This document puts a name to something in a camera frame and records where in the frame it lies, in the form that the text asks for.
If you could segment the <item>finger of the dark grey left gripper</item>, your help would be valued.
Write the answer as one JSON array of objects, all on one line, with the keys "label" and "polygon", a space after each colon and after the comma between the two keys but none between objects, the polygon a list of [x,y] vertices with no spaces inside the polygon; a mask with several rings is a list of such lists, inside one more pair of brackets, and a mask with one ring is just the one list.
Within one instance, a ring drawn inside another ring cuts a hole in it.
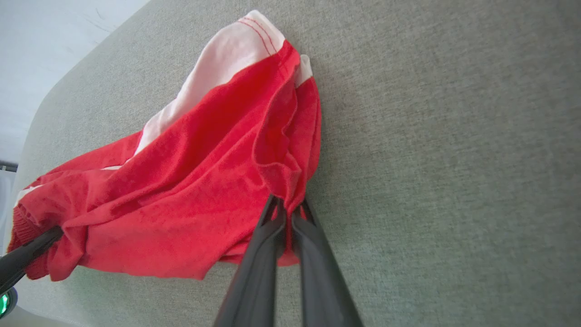
[{"label": "finger of the dark grey left gripper", "polygon": [[54,226],[33,240],[0,259],[0,293],[6,294],[25,275],[27,268],[36,259],[45,254],[52,245],[61,239],[63,231]]}]

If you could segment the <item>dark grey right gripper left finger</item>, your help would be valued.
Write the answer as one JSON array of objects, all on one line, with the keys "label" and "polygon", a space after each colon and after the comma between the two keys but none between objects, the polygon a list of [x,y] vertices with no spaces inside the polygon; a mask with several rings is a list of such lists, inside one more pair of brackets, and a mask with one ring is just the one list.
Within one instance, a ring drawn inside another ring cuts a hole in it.
[{"label": "dark grey right gripper left finger", "polygon": [[214,321],[215,327],[273,327],[277,261],[285,250],[282,199],[270,195]]}]

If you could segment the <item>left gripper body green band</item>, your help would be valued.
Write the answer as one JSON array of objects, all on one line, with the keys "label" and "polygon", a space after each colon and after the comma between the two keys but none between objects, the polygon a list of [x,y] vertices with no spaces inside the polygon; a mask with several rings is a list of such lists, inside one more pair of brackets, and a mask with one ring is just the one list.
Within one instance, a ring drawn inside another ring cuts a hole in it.
[{"label": "left gripper body green band", "polygon": [[0,319],[4,319],[17,307],[18,294],[14,287],[1,296]]}]

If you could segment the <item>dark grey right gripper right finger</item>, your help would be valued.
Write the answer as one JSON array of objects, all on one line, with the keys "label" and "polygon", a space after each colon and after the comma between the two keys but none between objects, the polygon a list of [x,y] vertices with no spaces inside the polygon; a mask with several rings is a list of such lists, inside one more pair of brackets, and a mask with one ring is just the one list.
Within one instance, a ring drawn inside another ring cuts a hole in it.
[{"label": "dark grey right gripper right finger", "polygon": [[304,327],[362,327],[330,244],[307,199],[291,215],[292,248],[300,261]]}]

